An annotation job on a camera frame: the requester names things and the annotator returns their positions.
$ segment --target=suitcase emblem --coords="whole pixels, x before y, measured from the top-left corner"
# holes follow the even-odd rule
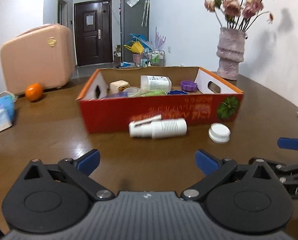
[[[50,45],[50,47],[54,47],[54,45],[55,45],[56,42],[57,42],[57,41],[55,40],[55,38],[50,38],[50,39],[48,40],[48,44]]]

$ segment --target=pink flower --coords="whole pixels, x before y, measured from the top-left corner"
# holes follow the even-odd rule
[[[215,11],[215,2],[213,0],[205,0],[205,8],[209,12]]]
[[[251,17],[255,16],[256,13],[254,12],[251,6],[247,6],[242,11],[242,16],[246,19],[250,19]]]
[[[233,17],[241,15],[241,6],[238,0],[225,0],[223,6],[226,15]]]
[[[247,0],[245,6],[250,7],[254,13],[257,13],[264,8],[261,0]]]

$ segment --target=door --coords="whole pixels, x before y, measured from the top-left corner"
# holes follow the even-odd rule
[[[113,62],[111,0],[75,4],[78,66]]]

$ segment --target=plastic bottle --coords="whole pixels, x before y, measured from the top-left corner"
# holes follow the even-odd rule
[[[153,139],[182,136],[187,133],[185,119],[161,120],[161,115],[156,115],[145,120],[129,124],[130,137],[151,137]]]
[[[163,90],[168,93],[171,90],[172,83],[168,77],[161,76],[141,76],[141,93],[147,93],[153,90]]]

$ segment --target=green leaf graphic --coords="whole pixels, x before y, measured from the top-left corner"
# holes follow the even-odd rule
[[[238,109],[240,102],[236,97],[227,97],[217,109],[218,118],[229,119]]]

